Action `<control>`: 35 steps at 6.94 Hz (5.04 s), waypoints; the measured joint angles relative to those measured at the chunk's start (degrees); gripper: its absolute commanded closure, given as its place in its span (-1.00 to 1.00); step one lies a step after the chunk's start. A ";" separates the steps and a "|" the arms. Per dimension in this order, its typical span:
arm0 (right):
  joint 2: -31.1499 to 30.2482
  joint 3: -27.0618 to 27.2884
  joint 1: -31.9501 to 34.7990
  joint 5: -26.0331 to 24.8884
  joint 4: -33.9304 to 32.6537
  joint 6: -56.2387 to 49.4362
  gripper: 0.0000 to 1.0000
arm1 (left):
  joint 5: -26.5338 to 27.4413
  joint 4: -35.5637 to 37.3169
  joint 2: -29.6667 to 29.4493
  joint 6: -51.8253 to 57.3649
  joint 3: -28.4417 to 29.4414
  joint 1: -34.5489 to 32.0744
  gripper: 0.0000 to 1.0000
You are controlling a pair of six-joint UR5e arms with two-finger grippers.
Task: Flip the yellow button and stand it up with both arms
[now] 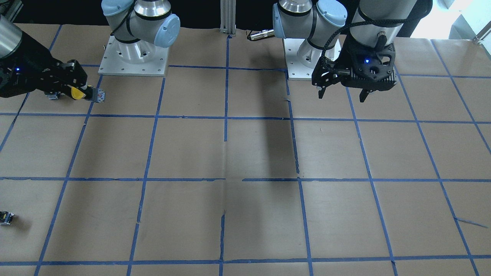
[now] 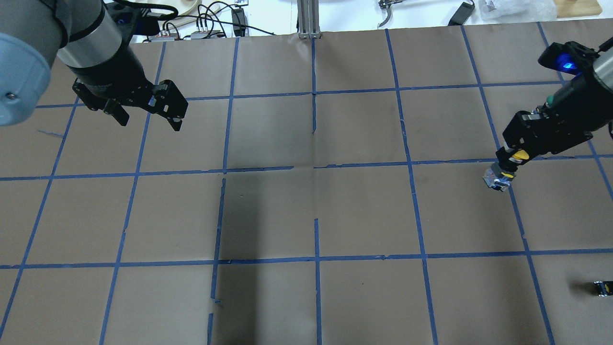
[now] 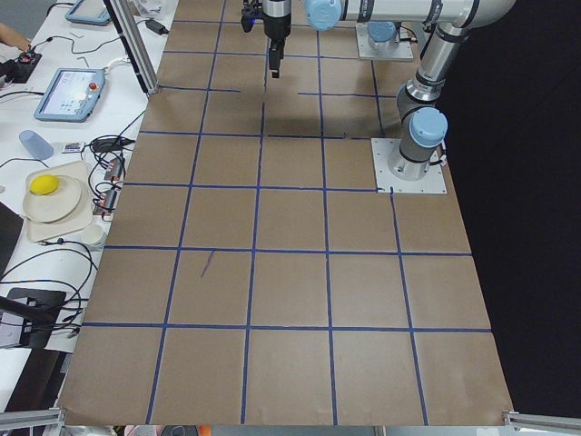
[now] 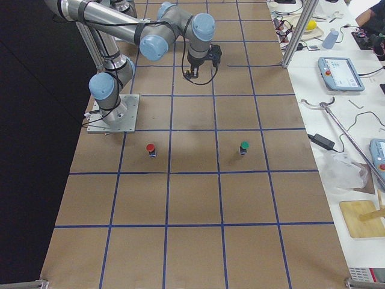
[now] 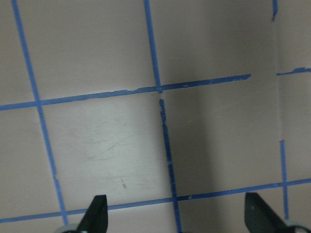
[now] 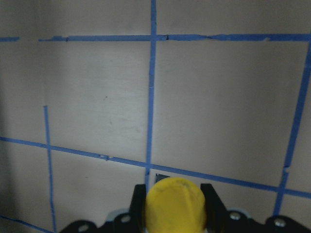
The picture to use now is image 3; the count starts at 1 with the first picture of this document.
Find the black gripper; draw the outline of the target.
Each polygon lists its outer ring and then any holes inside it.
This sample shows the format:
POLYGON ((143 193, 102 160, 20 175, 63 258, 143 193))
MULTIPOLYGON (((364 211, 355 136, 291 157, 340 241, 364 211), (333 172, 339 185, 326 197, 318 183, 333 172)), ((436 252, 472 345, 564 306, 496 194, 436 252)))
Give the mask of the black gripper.
POLYGON ((291 0, 264 0, 262 2, 264 32, 271 39, 268 62, 271 77, 280 77, 284 58, 284 39, 291 33, 291 0))

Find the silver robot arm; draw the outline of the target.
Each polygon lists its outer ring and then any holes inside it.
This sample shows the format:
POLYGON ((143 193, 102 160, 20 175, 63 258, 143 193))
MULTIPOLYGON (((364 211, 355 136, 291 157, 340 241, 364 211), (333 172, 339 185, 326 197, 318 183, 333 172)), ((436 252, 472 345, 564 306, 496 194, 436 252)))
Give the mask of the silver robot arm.
POLYGON ((504 16, 513 1, 306 1, 310 26, 328 31, 340 21, 368 28, 384 22, 421 22, 434 25, 413 78, 397 97, 403 126, 400 145, 388 167, 400 180, 416 182, 430 167, 430 158, 448 129, 443 113, 434 107, 446 82, 446 73, 471 29, 490 25, 504 16))
POLYGON ((369 45, 378 51, 395 49, 399 43, 399 28, 394 22, 368 22, 369 45))

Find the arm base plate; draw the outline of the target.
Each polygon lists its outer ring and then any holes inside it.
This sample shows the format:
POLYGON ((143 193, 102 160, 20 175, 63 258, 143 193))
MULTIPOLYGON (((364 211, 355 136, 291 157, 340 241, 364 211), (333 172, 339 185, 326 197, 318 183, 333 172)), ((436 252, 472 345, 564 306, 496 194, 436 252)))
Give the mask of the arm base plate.
POLYGON ((411 62, 413 38, 392 22, 356 24, 359 59, 411 62))
POLYGON ((446 194, 437 150, 424 163, 412 163, 400 153, 400 139, 372 138, 371 149, 378 193, 446 194))

